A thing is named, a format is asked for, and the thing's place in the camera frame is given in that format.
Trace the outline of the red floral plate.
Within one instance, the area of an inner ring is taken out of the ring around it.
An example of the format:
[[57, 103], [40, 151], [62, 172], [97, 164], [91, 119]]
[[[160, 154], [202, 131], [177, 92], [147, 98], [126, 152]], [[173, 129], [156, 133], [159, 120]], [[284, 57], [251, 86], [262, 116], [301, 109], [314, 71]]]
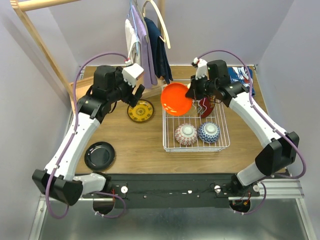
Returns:
[[215, 97], [206, 96], [198, 102], [197, 113], [201, 119], [207, 118], [215, 108]]

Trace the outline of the yellow patterned small plate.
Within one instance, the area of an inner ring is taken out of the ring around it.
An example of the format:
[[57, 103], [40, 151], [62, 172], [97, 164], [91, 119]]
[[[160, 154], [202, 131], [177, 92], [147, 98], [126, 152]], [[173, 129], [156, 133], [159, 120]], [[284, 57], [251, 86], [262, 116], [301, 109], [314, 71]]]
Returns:
[[135, 123], [144, 123], [151, 120], [154, 113], [154, 105], [146, 99], [140, 99], [135, 107], [128, 106], [127, 108], [128, 117]]

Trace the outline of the white wire dish rack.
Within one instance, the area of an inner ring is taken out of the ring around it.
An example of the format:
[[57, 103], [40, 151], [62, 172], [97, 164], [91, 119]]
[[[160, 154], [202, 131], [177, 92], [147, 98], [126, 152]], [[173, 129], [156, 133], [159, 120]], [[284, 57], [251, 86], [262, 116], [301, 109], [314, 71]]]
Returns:
[[[213, 111], [206, 117], [201, 118], [198, 114], [200, 108], [194, 104], [190, 111], [181, 116], [174, 116], [162, 110], [162, 144], [166, 152], [186, 153], [186, 152], [219, 152], [230, 146], [230, 136], [227, 120], [225, 116], [225, 107], [222, 103], [216, 104]], [[220, 134], [216, 142], [206, 143], [197, 139], [192, 145], [182, 145], [175, 139], [175, 130], [182, 124], [190, 124], [199, 128], [206, 122], [215, 123]]]

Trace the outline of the orange plate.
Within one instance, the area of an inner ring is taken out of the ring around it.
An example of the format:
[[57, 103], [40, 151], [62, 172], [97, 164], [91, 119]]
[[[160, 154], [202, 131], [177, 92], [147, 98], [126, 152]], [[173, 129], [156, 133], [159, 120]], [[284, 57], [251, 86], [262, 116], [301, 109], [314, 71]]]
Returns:
[[187, 86], [180, 82], [165, 86], [160, 96], [162, 108], [172, 116], [186, 114], [193, 105], [193, 100], [185, 96], [188, 90]]

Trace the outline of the red white patterned bowl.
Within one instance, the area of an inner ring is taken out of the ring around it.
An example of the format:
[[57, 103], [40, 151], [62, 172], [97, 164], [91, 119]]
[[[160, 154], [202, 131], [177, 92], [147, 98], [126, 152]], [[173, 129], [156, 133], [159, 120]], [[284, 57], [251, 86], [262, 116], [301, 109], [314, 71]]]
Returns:
[[190, 146], [197, 141], [198, 132], [193, 125], [184, 123], [174, 131], [174, 138], [180, 145]]

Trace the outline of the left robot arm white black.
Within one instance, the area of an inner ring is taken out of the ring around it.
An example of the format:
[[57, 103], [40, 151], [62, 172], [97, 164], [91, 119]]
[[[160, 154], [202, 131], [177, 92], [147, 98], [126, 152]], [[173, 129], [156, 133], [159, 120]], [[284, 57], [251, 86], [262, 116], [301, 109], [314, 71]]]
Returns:
[[143, 68], [134, 63], [124, 68], [98, 66], [93, 84], [76, 104], [76, 115], [54, 157], [43, 170], [36, 169], [32, 180], [47, 197], [73, 206], [82, 195], [95, 192], [104, 198], [110, 194], [109, 177], [103, 173], [75, 176], [81, 155], [93, 133], [105, 116], [112, 111], [112, 104], [122, 101], [135, 107], [145, 87], [137, 85]]

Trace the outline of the blue patterned bowl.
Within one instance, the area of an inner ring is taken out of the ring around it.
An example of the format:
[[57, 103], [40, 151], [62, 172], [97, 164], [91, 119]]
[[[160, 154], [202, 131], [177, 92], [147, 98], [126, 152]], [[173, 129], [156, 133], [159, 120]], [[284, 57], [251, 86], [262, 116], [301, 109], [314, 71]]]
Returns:
[[205, 122], [197, 129], [197, 136], [204, 143], [213, 144], [220, 137], [220, 128], [214, 122]]

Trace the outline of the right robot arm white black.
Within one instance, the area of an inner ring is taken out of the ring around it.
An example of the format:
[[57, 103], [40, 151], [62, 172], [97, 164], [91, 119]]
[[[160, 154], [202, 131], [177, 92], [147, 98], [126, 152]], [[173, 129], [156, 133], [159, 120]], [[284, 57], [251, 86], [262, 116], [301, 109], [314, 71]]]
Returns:
[[241, 196], [253, 183], [294, 163], [299, 136], [274, 122], [256, 104], [247, 86], [231, 80], [224, 60], [207, 62], [196, 57], [192, 66], [196, 72], [190, 78], [186, 98], [200, 100], [214, 96], [244, 120], [263, 148], [252, 164], [231, 177], [227, 184], [231, 193]]

